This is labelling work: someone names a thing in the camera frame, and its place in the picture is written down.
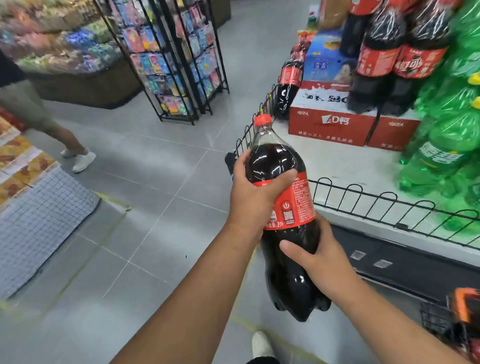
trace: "hand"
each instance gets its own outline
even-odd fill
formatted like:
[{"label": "hand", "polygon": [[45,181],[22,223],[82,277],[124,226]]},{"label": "hand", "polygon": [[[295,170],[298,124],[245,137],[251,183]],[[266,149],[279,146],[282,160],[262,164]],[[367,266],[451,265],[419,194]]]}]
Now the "hand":
[{"label": "hand", "polygon": [[317,212],[315,217],[321,230],[315,254],[310,254],[287,240],[280,242],[280,249],[307,271],[320,291],[338,304],[342,297],[348,297],[359,286],[361,279],[353,270],[342,246],[333,236],[330,223]]},{"label": "hand", "polygon": [[297,171],[288,170],[269,184],[257,187],[245,176],[245,163],[249,156],[250,150],[247,150],[233,167],[230,213],[226,226],[233,227],[242,233],[246,232],[248,238],[257,243],[270,219],[276,198],[291,186],[297,177]]}]

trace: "checkered mat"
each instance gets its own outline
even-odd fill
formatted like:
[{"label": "checkered mat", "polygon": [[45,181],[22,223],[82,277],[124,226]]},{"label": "checkered mat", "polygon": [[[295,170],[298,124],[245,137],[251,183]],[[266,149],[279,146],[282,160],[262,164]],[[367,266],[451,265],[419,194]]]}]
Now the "checkered mat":
[{"label": "checkered mat", "polygon": [[0,300],[31,279],[99,200],[56,168],[0,212]]}]

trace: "forearm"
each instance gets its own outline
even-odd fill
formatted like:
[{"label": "forearm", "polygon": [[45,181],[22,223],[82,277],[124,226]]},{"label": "forearm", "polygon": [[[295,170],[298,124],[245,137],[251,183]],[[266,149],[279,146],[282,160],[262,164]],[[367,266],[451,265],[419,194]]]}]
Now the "forearm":
[{"label": "forearm", "polygon": [[111,364],[211,363],[255,244],[224,227]]},{"label": "forearm", "polygon": [[359,280],[338,306],[383,364],[468,362]]}]

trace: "khaki shorts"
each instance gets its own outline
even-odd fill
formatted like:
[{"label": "khaki shorts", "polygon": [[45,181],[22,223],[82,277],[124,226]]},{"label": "khaki shorts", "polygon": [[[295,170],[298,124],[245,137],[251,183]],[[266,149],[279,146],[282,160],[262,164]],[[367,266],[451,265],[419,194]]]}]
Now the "khaki shorts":
[{"label": "khaki shorts", "polygon": [[0,106],[17,117],[27,128],[49,133],[59,126],[28,80],[0,88]]}]

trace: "finger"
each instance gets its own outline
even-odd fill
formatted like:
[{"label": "finger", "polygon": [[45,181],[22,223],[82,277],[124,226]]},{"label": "finger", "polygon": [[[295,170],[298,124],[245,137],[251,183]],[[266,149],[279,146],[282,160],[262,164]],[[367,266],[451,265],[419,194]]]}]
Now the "finger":
[{"label": "finger", "polygon": [[312,254],[288,240],[282,240],[280,242],[280,249],[287,257],[305,269],[310,266],[313,260]]},{"label": "finger", "polygon": [[330,222],[328,222],[328,220],[325,219],[322,215],[320,215],[317,211],[315,211],[315,218],[320,224],[320,232],[322,234],[322,239],[333,238],[333,232],[332,227],[330,226]]},{"label": "finger", "polygon": [[297,177],[296,170],[288,170],[273,179],[269,184],[262,187],[265,189],[269,197],[275,200],[287,187],[290,187]]},{"label": "finger", "polygon": [[243,152],[233,165],[233,181],[245,178],[245,163],[247,162],[251,151],[251,149],[247,149]]}]

